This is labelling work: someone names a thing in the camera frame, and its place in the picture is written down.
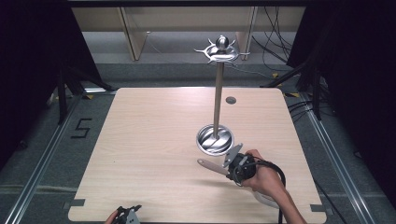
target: metal base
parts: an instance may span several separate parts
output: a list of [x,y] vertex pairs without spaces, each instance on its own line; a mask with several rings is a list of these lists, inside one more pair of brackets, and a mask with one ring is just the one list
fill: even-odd
[[218,138],[214,136],[213,132],[213,124],[202,128],[197,134],[197,146],[207,155],[224,155],[233,147],[233,134],[223,125],[219,125]]

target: wooden table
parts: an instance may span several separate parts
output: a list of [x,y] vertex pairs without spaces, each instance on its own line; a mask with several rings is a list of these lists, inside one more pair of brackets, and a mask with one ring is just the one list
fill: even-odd
[[[213,122],[214,95],[214,88],[118,90],[75,197],[85,203],[69,218],[103,221],[120,205],[142,204],[141,222],[277,223],[277,209],[197,163],[224,160],[196,146],[198,131]],[[220,124],[244,144],[241,152],[257,148],[277,164],[307,222],[325,222],[325,213],[311,211],[321,201],[281,91],[224,88],[222,98]]]

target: gray floor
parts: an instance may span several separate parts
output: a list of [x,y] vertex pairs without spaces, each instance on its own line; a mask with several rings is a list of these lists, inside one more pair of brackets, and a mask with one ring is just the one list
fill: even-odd
[[[227,35],[231,40],[234,39],[233,34],[150,33],[141,59],[132,62],[123,34],[84,34],[102,79],[115,87],[214,86],[215,66],[206,64],[207,59],[204,55],[193,52],[192,49],[204,49],[208,46],[208,38],[214,41],[219,35]],[[257,33],[255,36],[265,43],[263,34]],[[294,38],[293,33],[283,36],[288,42],[292,42]],[[282,53],[282,50],[276,46],[269,48],[276,53]],[[257,44],[252,43],[250,51],[248,61],[237,60],[235,62],[237,66],[225,69],[225,86],[258,88],[269,83],[273,79],[273,74],[285,73],[285,71],[271,70],[263,64],[262,50]],[[271,55],[265,54],[263,57],[271,68],[289,69]],[[279,88],[283,92],[295,93],[294,84],[297,79],[298,76],[288,80]],[[67,218],[67,204],[72,202],[76,194],[113,98],[113,94],[95,94],[92,99],[79,100],[76,97],[68,99],[70,105],[72,102],[78,104],[65,126],[60,144],[50,157],[50,163],[39,180],[29,206],[24,211],[21,223],[70,222]],[[302,101],[299,97],[286,97],[285,100],[288,105]],[[361,223],[305,110],[306,108],[301,107],[290,115],[295,120],[295,129],[312,176],[330,196],[347,223]],[[321,104],[321,111],[322,123],[355,186],[367,202],[376,223],[396,223],[395,209],[375,183],[364,162],[354,155],[356,148],[350,142],[348,134],[334,116],[332,109],[326,104]],[[15,152],[1,171],[0,220],[7,217],[23,186],[29,181],[52,134],[58,127],[58,113],[58,104],[55,100],[48,109],[43,110],[35,127],[27,135],[26,141],[29,147]],[[90,128],[87,137],[72,138],[82,135],[81,131],[76,130],[81,119],[91,119],[82,123],[84,127]],[[329,213],[326,223],[342,223],[324,193],[320,189],[318,193]]]

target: metal pole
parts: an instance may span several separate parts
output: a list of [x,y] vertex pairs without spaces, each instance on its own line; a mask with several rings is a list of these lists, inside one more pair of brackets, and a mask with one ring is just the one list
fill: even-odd
[[219,132],[219,118],[220,118],[223,74],[224,74],[224,63],[217,63],[215,115],[214,115],[214,121],[213,121],[213,137],[216,139],[219,139],[218,132]]

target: floor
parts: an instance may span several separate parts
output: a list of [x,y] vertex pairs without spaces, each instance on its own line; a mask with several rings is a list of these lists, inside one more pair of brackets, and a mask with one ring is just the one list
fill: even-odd
[[[209,45],[207,39],[214,42],[219,35],[235,39],[233,33],[148,33],[141,58],[133,62],[123,33],[84,33],[103,80],[116,87],[213,86],[215,66],[207,64],[204,54],[193,49],[206,48]],[[291,44],[294,35],[282,33],[282,37]],[[265,45],[267,38],[264,33],[254,36]],[[273,40],[277,45],[282,44],[279,39]],[[267,47],[286,59],[282,48],[273,43]],[[273,55],[262,54],[262,48],[254,41],[248,60],[237,59],[234,64],[225,70],[225,86],[257,88],[290,70]],[[172,76],[160,76],[163,70]],[[199,76],[195,74],[197,70],[200,74],[202,71],[207,74]],[[190,78],[182,78],[186,73]],[[304,103],[309,100],[310,92],[297,92],[294,88],[298,77],[278,88],[289,96],[285,101],[290,107],[312,176],[318,182],[318,193],[328,214],[326,223],[396,223],[395,209],[359,154],[355,153],[357,149],[325,102],[326,98],[320,105],[322,121],[317,121],[310,104]],[[94,87],[91,83],[84,85]],[[28,148],[17,151],[0,173],[0,220],[6,220],[9,214],[19,213],[21,216],[16,216],[18,221],[15,223],[70,222],[67,219],[68,208],[114,98],[113,93],[92,95],[82,99],[70,95],[70,117],[64,126],[57,123],[59,109],[56,99],[43,110],[26,138]],[[89,137],[78,138],[82,134],[76,129],[78,125],[90,127]],[[58,139],[55,139],[56,133],[60,136]],[[43,170],[37,171],[36,167],[43,158],[47,163]],[[29,187],[32,193],[25,192]]]

